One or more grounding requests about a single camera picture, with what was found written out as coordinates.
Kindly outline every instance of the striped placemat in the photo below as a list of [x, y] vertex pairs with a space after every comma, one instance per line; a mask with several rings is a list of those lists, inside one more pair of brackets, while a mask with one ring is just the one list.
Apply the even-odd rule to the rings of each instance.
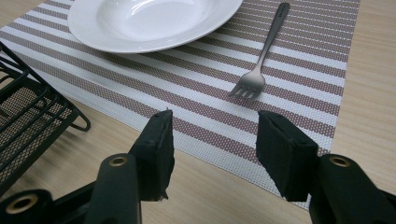
[[280, 2], [246, 0], [214, 33], [146, 54], [78, 42], [67, 27], [70, 0], [39, 5], [3, 27], [0, 40], [64, 95], [138, 131], [152, 114], [172, 109], [177, 149], [278, 195], [255, 157], [257, 111], [286, 116], [321, 154], [331, 150], [359, 8], [359, 0], [290, 0], [262, 68], [265, 92], [254, 103], [227, 97], [257, 62]]

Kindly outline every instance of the white plate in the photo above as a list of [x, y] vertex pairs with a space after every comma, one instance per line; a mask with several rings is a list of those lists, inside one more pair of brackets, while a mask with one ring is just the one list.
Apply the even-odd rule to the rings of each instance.
[[76, 0], [67, 21], [83, 44], [113, 53], [170, 49], [207, 35], [243, 0]]

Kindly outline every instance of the light wood grain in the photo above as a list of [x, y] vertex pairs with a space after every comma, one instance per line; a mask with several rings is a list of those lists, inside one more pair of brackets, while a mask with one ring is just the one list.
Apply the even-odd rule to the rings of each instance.
[[[0, 1], [0, 26], [43, 0]], [[396, 1], [361, 0], [346, 88], [332, 152], [357, 161], [381, 188], [396, 194]], [[48, 189], [59, 198], [96, 178], [100, 162], [127, 152], [139, 133], [85, 105], [92, 121], [72, 128], [45, 152], [7, 195]], [[183, 152], [168, 189], [170, 200], [143, 203], [144, 223], [310, 223], [307, 211]]]

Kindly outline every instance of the metal wire basket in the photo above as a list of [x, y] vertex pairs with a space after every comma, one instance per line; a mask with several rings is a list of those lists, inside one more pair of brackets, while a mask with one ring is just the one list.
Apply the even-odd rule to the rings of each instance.
[[69, 126], [87, 132], [91, 123], [0, 42], [0, 196]]

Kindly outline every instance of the fork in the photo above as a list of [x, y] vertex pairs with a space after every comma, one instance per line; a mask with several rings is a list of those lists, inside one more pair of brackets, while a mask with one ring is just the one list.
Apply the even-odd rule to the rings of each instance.
[[253, 70], [240, 77], [233, 90], [228, 93], [228, 96], [234, 95], [236, 97], [242, 97], [244, 100], [253, 101], [262, 93], [262, 89], [264, 89], [265, 86], [265, 79], [262, 76], [262, 63], [264, 62], [269, 48], [274, 42], [277, 32], [282, 26], [283, 20], [285, 20], [288, 15], [289, 9], [289, 3], [281, 3], [279, 5], [265, 40], [260, 59]]

